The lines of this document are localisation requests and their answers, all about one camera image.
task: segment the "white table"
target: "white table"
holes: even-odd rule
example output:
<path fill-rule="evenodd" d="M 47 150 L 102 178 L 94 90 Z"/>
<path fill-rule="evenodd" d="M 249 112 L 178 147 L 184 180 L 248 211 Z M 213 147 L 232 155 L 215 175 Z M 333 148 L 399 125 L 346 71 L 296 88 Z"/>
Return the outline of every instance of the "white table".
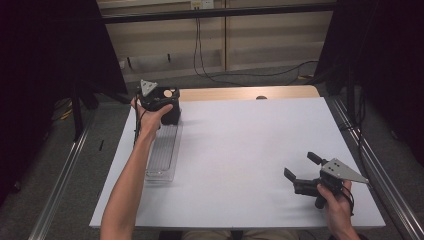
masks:
<path fill-rule="evenodd" d="M 294 194 L 284 167 L 319 176 L 312 151 L 358 171 L 323 98 L 180 102 L 183 134 L 174 181 L 145 183 L 136 226 L 166 229 L 324 227 L 315 198 Z M 131 111 L 90 226 L 99 227 L 132 149 Z M 367 186 L 354 183 L 355 227 L 384 221 Z"/>

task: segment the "gray floor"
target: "gray floor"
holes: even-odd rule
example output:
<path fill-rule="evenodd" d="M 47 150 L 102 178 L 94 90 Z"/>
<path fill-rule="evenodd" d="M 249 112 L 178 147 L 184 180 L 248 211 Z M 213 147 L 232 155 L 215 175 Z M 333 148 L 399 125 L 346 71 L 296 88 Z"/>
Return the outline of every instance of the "gray floor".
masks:
<path fill-rule="evenodd" d="M 300 69 L 299 75 L 312 74 L 314 68 L 315 64 L 305 65 Z M 287 69 L 289 68 L 279 67 L 243 72 L 269 74 Z M 297 75 L 297 70 L 295 70 L 288 74 L 273 77 L 221 76 L 217 77 L 216 80 L 247 86 L 274 86 L 292 82 Z M 213 82 L 208 78 L 199 76 L 157 79 L 157 82 L 180 88 L 236 86 L 229 83 Z M 303 83 L 305 83 L 305 80 L 293 82 L 293 84 Z M 127 85 L 130 93 L 137 90 L 137 82 L 128 81 Z M 317 88 L 322 96 L 327 96 L 323 85 L 318 85 Z M 342 92 L 341 96 L 338 97 L 344 99 L 344 93 Z M 332 98 L 327 96 L 326 99 L 336 121 L 341 123 L 342 120 L 339 119 L 331 104 Z M 98 230 L 88 227 L 88 223 L 113 160 L 129 111 L 129 106 L 115 103 L 108 97 L 99 96 L 99 99 L 101 105 L 95 112 L 83 109 L 84 116 L 94 114 L 94 124 L 88 132 L 84 147 L 75 164 L 49 231 L 45 236 L 46 239 L 97 239 L 99 237 Z M 74 127 L 71 117 L 54 122 L 43 148 L 22 179 L 22 191 L 17 194 L 10 194 L 1 206 L 0 239 L 28 239 L 30 236 L 72 147 Z M 424 169 L 415 161 L 408 146 L 392 137 L 390 126 L 387 125 L 371 103 L 367 104 L 363 133 L 406 202 L 409 203 L 419 221 L 423 222 Z M 361 162 L 357 157 L 357 148 L 352 138 L 346 131 L 342 132 L 342 135 L 345 137 L 355 160 L 360 164 Z M 360 232 L 370 239 L 410 239 L 408 232 L 403 227 L 396 211 L 391 207 L 390 201 L 382 192 L 380 186 L 373 184 L 373 187 L 371 192 L 375 196 L 387 226 L 379 229 L 361 230 Z M 157 231 L 137 230 L 134 238 L 153 240 L 157 239 L 158 234 Z M 311 229 L 301 231 L 300 236 L 301 239 L 327 239 L 329 232 L 326 229 Z"/>

